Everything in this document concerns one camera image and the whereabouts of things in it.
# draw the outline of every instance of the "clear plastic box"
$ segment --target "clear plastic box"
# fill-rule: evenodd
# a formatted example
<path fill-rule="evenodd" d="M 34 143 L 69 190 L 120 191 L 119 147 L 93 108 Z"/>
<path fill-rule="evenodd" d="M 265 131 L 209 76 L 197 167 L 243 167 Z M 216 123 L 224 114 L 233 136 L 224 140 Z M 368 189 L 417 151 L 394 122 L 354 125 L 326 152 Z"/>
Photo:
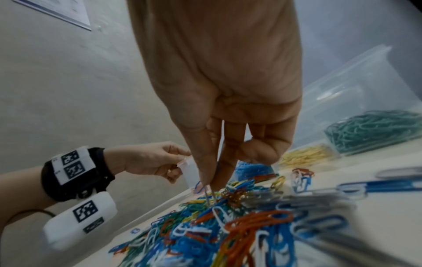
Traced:
<path fill-rule="evenodd" d="M 391 47 L 385 45 L 370 49 L 304 89 L 302 111 L 292 149 L 318 142 L 326 143 L 324 131 L 328 126 L 337 122 L 343 123 L 347 118 L 363 115 L 371 110 L 407 110 L 421 113 L 421 101 L 387 60 L 390 50 Z M 370 127 L 375 129 L 383 126 L 371 124 Z M 347 152 L 340 149 L 341 145 L 335 142 L 336 139 L 331 139 L 331 142 L 341 154 L 350 155 L 421 136 L 422 131 L 415 131 L 408 138 L 394 142 L 386 140 L 384 143 L 365 143 L 363 139 L 360 148 L 356 146 L 357 149 Z"/>

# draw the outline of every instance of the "pile of paper clips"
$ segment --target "pile of paper clips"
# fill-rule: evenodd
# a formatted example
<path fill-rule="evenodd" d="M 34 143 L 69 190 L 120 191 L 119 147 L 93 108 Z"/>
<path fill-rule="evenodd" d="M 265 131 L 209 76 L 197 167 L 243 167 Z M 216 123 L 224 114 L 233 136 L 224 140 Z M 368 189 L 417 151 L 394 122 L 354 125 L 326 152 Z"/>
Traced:
<path fill-rule="evenodd" d="M 310 172 L 302 169 L 295 175 Z M 262 187 L 252 179 L 228 184 L 221 193 L 205 193 L 110 253 L 126 254 L 119 267 L 415 267 L 346 234 L 349 223 L 341 214 L 366 197 L 364 186 L 286 196 L 277 190 L 284 181 L 281 176 L 271 187 Z M 298 245 L 329 255 L 331 261 L 303 256 Z"/>

